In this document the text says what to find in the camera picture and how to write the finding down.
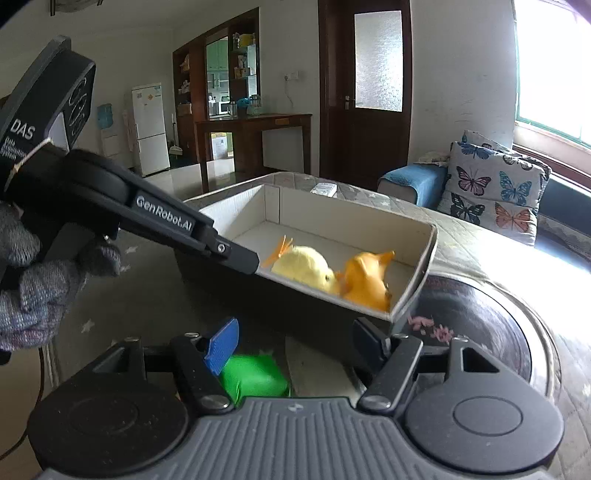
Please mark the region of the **grey knit gloved hand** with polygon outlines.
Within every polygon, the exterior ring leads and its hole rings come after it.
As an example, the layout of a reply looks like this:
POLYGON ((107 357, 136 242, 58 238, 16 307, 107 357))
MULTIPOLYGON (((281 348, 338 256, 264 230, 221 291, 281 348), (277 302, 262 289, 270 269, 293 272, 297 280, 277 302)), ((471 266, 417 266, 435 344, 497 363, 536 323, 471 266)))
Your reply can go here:
POLYGON ((76 295, 91 276, 116 277, 121 252, 111 242, 94 240, 73 260, 35 264, 39 238, 20 220, 18 210, 1 206, 1 263, 22 270, 18 286, 1 292, 1 350, 41 348, 58 333, 76 295))

